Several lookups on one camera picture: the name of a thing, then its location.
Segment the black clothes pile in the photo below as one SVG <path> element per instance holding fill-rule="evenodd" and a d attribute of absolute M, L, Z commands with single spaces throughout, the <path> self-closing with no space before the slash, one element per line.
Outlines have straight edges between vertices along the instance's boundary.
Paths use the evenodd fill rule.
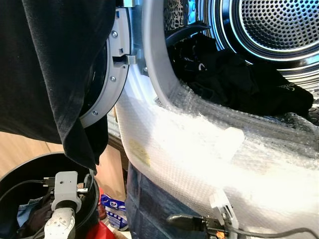
<path fill-rule="evenodd" d="M 257 115 L 307 116 L 313 95 L 289 82 L 267 63 L 248 64 L 232 50 L 218 50 L 216 40 L 198 33 L 167 48 L 178 79 L 201 98 Z"/>

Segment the perforated steel washer drum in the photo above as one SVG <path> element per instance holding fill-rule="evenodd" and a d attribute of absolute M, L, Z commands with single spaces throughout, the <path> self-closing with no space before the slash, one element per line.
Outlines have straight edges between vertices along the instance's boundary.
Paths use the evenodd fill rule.
<path fill-rule="evenodd" d="M 319 0 L 163 0 L 164 29 L 197 22 L 219 50 L 271 64 L 289 82 L 319 93 Z"/>

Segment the grey rubber door gasket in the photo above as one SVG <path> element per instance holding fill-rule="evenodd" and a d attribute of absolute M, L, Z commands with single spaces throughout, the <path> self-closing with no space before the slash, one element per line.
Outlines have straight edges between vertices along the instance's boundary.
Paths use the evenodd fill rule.
<path fill-rule="evenodd" d="M 163 0 L 142 2 L 142 46 L 153 89 L 162 105 L 173 109 L 173 94 L 180 93 L 183 88 L 169 62 L 164 34 Z"/>

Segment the blue denim jeans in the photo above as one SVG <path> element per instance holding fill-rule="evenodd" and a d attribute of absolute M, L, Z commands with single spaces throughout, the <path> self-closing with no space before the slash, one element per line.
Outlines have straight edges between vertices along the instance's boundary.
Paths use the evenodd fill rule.
<path fill-rule="evenodd" d="M 132 164 L 128 167 L 126 214 L 132 239 L 205 239 L 205 232 L 185 231 L 167 223 L 169 216 L 198 216 L 194 210 L 153 183 Z"/>

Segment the grey round washer door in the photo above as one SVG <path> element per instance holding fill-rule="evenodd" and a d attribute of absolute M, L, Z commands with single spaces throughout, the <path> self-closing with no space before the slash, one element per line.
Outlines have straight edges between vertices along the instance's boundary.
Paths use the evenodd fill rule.
<path fill-rule="evenodd" d="M 109 113 L 125 86 L 130 65 L 136 63 L 131 51 L 130 24 L 130 8 L 117 7 L 109 38 L 90 70 L 92 78 L 79 118 L 84 128 Z"/>

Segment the blue and white package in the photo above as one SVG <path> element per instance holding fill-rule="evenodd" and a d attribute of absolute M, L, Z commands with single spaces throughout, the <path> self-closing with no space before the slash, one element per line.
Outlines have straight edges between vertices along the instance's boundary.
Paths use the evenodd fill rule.
<path fill-rule="evenodd" d="M 121 232 L 127 231 L 129 229 L 129 222 L 126 216 L 125 202 L 110 198 L 107 194 L 104 194 L 102 203 L 106 209 L 109 225 Z"/>

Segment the red plastic container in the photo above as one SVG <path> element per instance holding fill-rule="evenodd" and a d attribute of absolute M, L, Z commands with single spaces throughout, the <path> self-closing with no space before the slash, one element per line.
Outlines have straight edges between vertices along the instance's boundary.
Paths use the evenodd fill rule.
<path fill-rule="evenodd" d="M 104 196 L 104 191 L 102 187 L 98 187 L 98 189 L 99 189 L 99 196 L 98 196 L 97 210 L 98 210 L 98 217 L 102 221 L 107 217 L 107 214 L 106 214 L 105 206 L 102 203 L 102 197 Z"/>

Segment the black hanging garment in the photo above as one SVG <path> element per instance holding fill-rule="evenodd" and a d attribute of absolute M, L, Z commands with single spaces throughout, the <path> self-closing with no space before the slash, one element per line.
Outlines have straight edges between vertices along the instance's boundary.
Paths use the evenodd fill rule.
<path fill-rule="evenodd" d="M 0 0 L 0 131 L 61 144 L 96 169 L 107 121 L 80 116 L 116 0 Z"/>

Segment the black round laundry basket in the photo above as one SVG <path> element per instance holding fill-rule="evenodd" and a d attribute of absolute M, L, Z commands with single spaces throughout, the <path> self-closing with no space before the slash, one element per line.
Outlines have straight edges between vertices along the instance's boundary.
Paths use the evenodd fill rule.
<path fill-rule="evenodd" d="M 27 204 L 29 200 L 35 200 L 45 196 L 52 190 L 43 187 L 42 183 L 25 183 L 13 190 L 13 186 L 28 180 L 41 181 L 45 177 L 55 177 L 62 171 L 76 171 L 78 183 L 84 182 L 91 169 L 68 159 L 62 152 L 46 153 L 35 157 L 0 177 L 0 239 L 18 239 L 20 226 L 17 221 L 19 205 Z M 87 197 L 81 203 L 81 209 L 76 214 L 77 229 L 76 238 L 84 239 L 87 233 L 95 225 L 98 225 L 99 190 L 96 181 L 89 189 Z"/>

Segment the blue cloth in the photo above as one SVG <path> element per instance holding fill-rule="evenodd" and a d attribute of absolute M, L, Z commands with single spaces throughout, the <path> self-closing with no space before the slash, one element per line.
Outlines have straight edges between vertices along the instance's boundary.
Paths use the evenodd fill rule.
<path fill-rule="evenodd" d="M 39 209 L 41 200 L 42 197 L 30 199 L 26 204 L 18 206 L 16 220 L 19 226 L 23 226 L 27 222 L 27 219 L 29 219 L 30 214 L 34 212 L 34 210 Z"/>

